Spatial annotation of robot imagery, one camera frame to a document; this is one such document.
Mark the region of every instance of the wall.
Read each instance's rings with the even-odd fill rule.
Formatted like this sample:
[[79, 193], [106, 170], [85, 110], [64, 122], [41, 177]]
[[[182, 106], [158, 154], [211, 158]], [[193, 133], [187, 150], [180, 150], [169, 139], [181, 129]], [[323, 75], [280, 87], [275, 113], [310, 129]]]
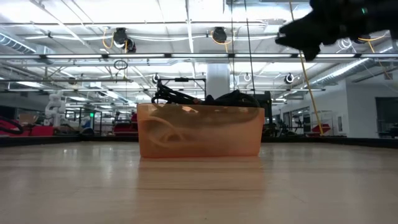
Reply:
[[19, 93], [1, 93], [0, 105], [29, 110], [44, 111], [49, 103], [48, 95], [38, 95], [29, 93], [28, 97], [21, 96]]
[[351, 138], [378, 138], [376, 97], [398, 97], [380, 83], [347, 85], [349, 128]]
[[[318, 111], [332, 111], [333, 112], [333, 131], [335, 135], [348, 135], [348, 107], [346, 97], [346, 81], [342, 80], [337, 85], [326, 86], [326, 91], [313, 92], [315, 103]], [[279, 105], [272, 108], [272, 114], [281, 114], [297, 110], [304, 107], [310, 107], [310, 111], [314, 112], [311, 96], [306, 93], [303, 100], [289, 100], [287, 105]], [[343, 132], [338, 132], [338, 118], [342, 117]], [[316, 122], [315, 115], [312, 116], [312, 122]]]

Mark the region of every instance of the orange translucent bin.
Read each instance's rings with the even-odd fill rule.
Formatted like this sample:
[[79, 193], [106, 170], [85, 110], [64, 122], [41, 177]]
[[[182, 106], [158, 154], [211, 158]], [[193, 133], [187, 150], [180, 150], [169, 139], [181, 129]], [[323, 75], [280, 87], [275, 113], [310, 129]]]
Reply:
[[257, 156], [263, 108], [139, 104], [142, 157]]

